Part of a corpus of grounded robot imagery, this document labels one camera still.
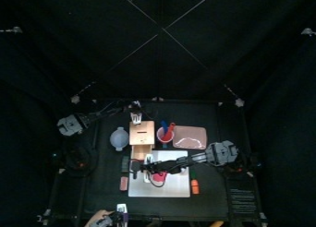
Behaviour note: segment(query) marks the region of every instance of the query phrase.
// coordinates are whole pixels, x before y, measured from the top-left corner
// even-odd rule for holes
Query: red object
[[[170,126],[167,128],[167,131],[166,131],[166,134],[164,136],[162,137],[162,140],[163,141],[168,141],[171,138],[172,138],[172,127],[175,126],[174,123],[170,123]]]
[[[156,182],[163,182],[166,179],[166,172],[155,173],[152,175],[152,180]]]
[[[198,194],[199,188],[198,188],[198,180],[196,179],[191,180],[191,188],[192,188],[192,194]]]
[[[119,185],[119,190],[120,191],[127,190],[127,184],[128,184],[128,177],[121,176],[120,177],[120,185]]]

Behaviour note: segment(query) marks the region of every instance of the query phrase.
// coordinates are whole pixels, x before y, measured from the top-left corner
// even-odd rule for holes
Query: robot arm
[[[211,143],[204,152],[190,157],[179,157],[176,160],[158,161],[140,165],[140,171],[148,171],[151,174],[167,172],[179,173],[182,168],[195,165],[196,163],[210,163],[212,166],[223,166],[234,162],[238,155],[238,149],[231,142]]]
[[[89,124],[101,119],[109,117],[113,114],[129,112],[133,125],[139,125],[142,122],[142,107],[139,101],[133,102],[111,102],[96,113],[73,113],[69,116],[61,118],[57,123],[57,129],[63,136],[72,136],[80,134],[89,126]]]

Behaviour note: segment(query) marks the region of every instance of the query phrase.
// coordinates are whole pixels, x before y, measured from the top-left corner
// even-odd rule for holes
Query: white container
[[[109,137],[111,145],[115,147],[116,151],[121,151],[127,146],[129,141],[128,133],[123,130],[123,127],[117,127]]]

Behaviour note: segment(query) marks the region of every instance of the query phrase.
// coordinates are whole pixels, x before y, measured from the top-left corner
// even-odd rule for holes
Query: tray
[[[174,148],[206,149],[206,140],[206,129],[203,127],[174,126]]]

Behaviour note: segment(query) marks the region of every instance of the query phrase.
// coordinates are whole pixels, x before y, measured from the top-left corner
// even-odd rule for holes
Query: pink object
[[[152,175],[152,180],[154,180],[155,182],[163,182],[164,179],[166,179],[166,172],[155,173],[155,174]]]

